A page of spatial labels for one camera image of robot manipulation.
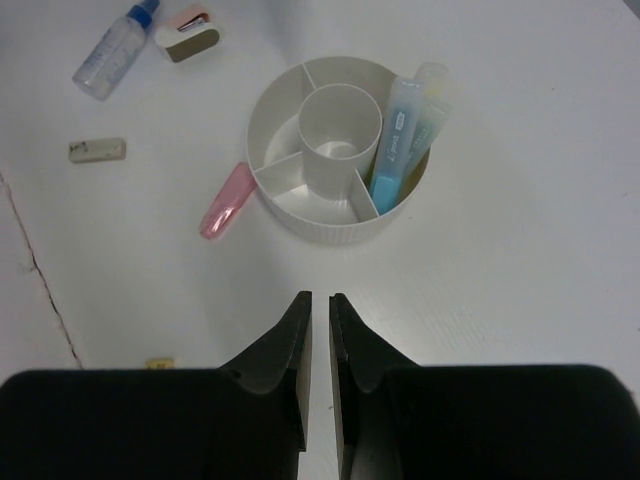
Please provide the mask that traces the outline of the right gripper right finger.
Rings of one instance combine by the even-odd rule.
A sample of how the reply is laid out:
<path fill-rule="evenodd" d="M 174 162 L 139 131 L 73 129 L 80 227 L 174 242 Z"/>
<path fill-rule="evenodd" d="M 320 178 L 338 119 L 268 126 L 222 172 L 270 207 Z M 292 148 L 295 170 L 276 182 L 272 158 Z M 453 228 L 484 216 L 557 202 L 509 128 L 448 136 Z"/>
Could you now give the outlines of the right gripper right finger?
<path fill-rule="evenodd" d="M 329 345 L 341 479 L 400 479 L 385 375 L 415 362 L 369 328 L 346 295 L 329 298 Z"/>

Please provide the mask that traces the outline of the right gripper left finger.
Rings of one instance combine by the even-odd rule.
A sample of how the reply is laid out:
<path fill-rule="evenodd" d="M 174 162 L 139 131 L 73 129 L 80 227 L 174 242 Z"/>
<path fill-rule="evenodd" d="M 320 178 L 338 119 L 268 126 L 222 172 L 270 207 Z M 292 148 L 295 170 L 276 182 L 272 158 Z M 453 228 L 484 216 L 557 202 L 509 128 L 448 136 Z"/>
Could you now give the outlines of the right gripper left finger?
<path fill-rule="evenodd" d="M 215 370 L 216 451 L 303 452 L 307 447 L 312 293 Z"/>

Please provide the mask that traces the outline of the pink highlighter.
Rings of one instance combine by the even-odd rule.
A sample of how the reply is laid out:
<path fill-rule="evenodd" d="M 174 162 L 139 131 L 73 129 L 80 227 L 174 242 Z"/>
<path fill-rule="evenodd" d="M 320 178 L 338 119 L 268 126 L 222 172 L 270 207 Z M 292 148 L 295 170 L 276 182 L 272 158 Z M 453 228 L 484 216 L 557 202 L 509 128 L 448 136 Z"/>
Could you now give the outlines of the pink highlighter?
<path fill-rule="evenodd" d="M 202 218 L 199 226 L 200 235 L 207 240 L 218 238 L 256 187 L 257 183 L 249 164 L 238 163 Z"/>

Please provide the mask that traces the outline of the blue highlighter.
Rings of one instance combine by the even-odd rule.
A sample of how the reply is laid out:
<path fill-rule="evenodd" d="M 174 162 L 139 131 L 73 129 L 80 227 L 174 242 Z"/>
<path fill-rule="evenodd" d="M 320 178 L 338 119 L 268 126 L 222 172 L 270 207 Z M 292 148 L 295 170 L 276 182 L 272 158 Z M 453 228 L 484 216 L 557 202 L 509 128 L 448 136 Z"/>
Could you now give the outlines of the blue highlighter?
<path fill-rule="evenodd" d="M 379 215 L 394 208 L 424 100 L 424 85 L 397 76 L 392 83 L 369 193 Z"/>

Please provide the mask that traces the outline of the green highlighter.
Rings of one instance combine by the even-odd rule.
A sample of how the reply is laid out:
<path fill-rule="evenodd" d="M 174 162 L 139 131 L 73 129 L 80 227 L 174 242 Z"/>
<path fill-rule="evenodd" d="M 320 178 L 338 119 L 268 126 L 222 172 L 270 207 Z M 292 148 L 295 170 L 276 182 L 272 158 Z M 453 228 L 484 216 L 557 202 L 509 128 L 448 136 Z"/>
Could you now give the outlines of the green highlighter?
<path fill-rule="evenodd" d="M 442 131 L 450 111 L 451 105 L 438 97 L 425 99 L 425 103 L 421 109 L 421 115 L 415 129 L 413 142 L 409 152 L 409 161 L 404 173 L 400 191 L 404 184 L 418 169 L 423 157 L 427 154 L 431 145 Z"/>

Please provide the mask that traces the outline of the yellow highlighter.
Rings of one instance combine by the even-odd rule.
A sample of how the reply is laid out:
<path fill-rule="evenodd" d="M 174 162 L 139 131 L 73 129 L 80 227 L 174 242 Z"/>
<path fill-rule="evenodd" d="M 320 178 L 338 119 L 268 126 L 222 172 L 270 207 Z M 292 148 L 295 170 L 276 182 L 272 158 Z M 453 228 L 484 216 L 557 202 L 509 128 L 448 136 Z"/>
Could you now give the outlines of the yellow highlighter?
<path fill-rule="evenodd" d="M 440 97 L 446 88 L 449 77 L 448 68 L 437 62 L 422 63 L 414 79 L 424 87 L 426 98 Z"/>

